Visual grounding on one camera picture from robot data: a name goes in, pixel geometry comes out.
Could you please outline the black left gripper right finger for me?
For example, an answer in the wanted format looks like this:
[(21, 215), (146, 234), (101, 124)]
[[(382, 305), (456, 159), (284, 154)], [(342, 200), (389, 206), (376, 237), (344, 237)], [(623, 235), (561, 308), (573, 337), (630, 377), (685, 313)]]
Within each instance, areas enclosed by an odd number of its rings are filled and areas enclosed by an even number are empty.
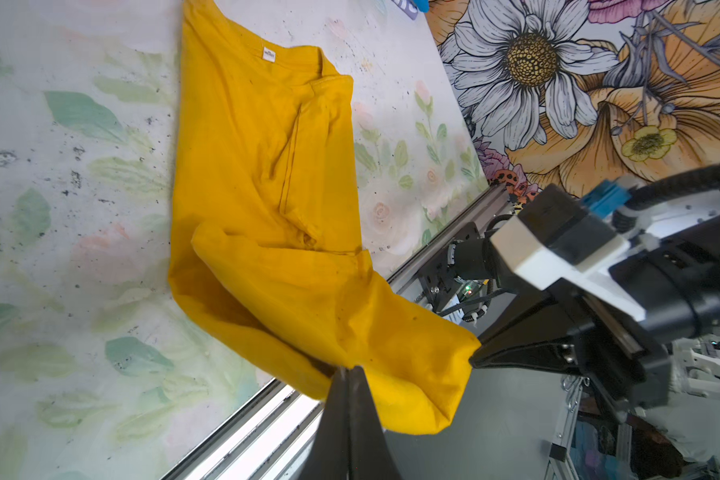
[(400, 480), (364, 370), (348, 373), (349, 468), (355, 480)]

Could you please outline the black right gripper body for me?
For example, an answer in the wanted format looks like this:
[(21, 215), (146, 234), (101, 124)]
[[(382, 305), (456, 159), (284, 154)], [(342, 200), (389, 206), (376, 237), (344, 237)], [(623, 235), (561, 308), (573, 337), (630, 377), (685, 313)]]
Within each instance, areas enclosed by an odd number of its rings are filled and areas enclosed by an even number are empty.
[[(597, 216), (556, 186), (518, 215), (528, 210), (550, 211), (562, 221), (580, 212)], [(629, 248), (608, 269), (645, 308), (642, 321), (564, 279), (544, 290), (531, 286), (511, 273), (492, 246), (490, 237), (499, 229), (485, 237), (485, 260), (490, 280), (514, 298), (480, 335), (472, 367), (584, 376), (616, 412), (665, 404), (675, 377), (674, 342), (720, 325), (720, 216), (662, 238), (655, 247)]]

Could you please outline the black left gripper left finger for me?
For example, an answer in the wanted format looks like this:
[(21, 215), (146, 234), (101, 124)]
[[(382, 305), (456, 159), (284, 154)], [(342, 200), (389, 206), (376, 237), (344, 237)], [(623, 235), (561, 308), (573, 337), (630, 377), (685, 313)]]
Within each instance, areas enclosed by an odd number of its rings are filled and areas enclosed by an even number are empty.
[(299, 480), (345, 480), (349, 470), (348, 374), (338, 369)]

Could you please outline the yellow t-shirt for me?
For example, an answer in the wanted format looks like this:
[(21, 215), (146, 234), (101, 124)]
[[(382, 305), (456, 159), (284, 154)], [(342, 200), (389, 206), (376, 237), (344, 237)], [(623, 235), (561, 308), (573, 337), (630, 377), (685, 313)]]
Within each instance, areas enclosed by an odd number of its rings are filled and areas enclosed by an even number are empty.
[(395, 294), (363, 248), (351, 77), (212, 1), (183, 6), (168, 280), (186, 315), (297, 391), (364, 369), (384, 428), (453, 421), (476, 337)]

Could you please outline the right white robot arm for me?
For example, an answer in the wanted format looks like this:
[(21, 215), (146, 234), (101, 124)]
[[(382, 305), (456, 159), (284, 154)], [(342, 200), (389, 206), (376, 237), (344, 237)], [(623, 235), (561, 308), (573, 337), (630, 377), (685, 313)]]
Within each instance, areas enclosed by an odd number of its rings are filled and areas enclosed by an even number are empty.
[(635, 253), (551, 186), (485, 241), (483, 255), (520, 287), (481, 334), (472, 367), (584, 376), (615, 412), (666, 404), (680, 382), (676, 342), (720, 325), (720, 215)]

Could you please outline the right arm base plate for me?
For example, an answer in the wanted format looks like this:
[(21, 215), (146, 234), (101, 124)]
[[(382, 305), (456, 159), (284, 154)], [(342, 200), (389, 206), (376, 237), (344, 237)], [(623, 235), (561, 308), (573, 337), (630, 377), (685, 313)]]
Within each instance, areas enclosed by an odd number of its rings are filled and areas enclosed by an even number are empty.
[(468, 222), (418, 270), (416, 278), (434, 312), (445, 310), (464, 285), (492, 277), (484, 244), (484, 235)]

